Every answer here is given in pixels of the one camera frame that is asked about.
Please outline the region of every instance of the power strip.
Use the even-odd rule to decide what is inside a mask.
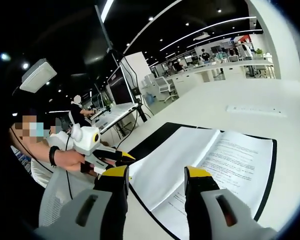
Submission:
[[[235,114],[258,114],[281,118],[287,117],[280,109],[265,106],[228,105],[226,111]]]

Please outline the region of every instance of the ceiling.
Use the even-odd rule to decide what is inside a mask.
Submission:
[[[173,2],[114,0],[104,23],[113,47],[123,53],[127,44],[149,23],[149,17],[155,17]],[[101,87],[106,77],[110,76],[111,70],[116,68],[113,59],[108,57],[103,63],[101,77],[96,82],[96,76],[87,68],[83,56],[83,52],[87,51],[87,43],[93,39],[93,36],[87,35],[89,28],[83,27],[92,19],[89,16],[93,3],[102,12],[106,0],[81,0],[79,3],[44,0],[40,5],[34,1],[18,1],[12,2],[9,7],[1,6],[5,19],[0,21],[0,53],[11,56],[9,62],[0,60],[0,78],[6,82],[7,93],[12,93],[21,84],[25,72],[21,65],[24,62],[31,66],[39,59],[46,58],[57,71],[57,76],[50,84],[43,86],[36,94],[15,91],[15,105],[30,106],[42,112],[66,110],[71,98],[77,94],[83,95],[90,89],[94,93],[94,83]],[[152,21],[125,54],[143,52],[149,59],[149,65],[157,61],[164,62],[171,53],[188,51],[190,48],[187,46],[194,44],[193,38],[202,32],[160,51],[168,44],[206,26],[248,16],[245,0],[182,0]],[[249,29],[249,20],[241,20],[221,24],[205,32],[213,37]],[[115,54],[115,57],[118,60],[122,58],[120,54]]]

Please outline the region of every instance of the document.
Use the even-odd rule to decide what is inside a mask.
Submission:
[[[130,166],[130,184],[154,217],[181,240],[189,239],[184,167],[208,171],[251,209],[262,201],[273,141],[237,132],[181,127],[156,150]]]

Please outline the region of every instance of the wristband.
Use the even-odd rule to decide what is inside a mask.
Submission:
[[[50,151],[49,151],[49,160],[50,160],[50,163],[51,163],[52,167],[57,166],[56,163],[55,163],[55,152],[56,152],[56,150],[60,150],[60,148],[57,147],[57,146],[52,146],[50,148]]]

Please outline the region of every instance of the white table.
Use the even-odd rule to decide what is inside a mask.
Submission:
[[[227,105],[268,106],[287,117],[235,114]],[[300,83],[281,79],[249,79],[202,83],[135,129],[120,146],[130,151],[166,122],[233,130],[277,140],[271,192],[259,223],[279,231],[300,204]],[[172,239],[128,195],[124,239]]]
[[[188,71],[172,75],[167,79],[175,78],[183,74],[198,74],[201,72],[206,72],[206,71],[221,69],[221,68],[234,68],[234,67],[243,67],[243,66],[271,66],[271,65],[273,65],[273,63],[268,60],[244,60],[244,61],[217,63],[214,65],[204,64],[203,66],[195,66],[189,69]]]
[[[274,72],[271,67],[272,65],[273,63],[267,60],[245,60],[217,63],[213,65],[193,67],[188,71],[172,75],[168,77],[167,80],[173,81],[174,87],[179,97],[182,97],[184,94],[197,87],[202,82],[213,82],[215,79],[212,71],[214,70],[219,70],[222,68],[225,80],[232,81],[246,78],[246,71],[244,69],[244,66],[266,66],[269,69],[270,75],[272,74],[273,78],[275,78]]]

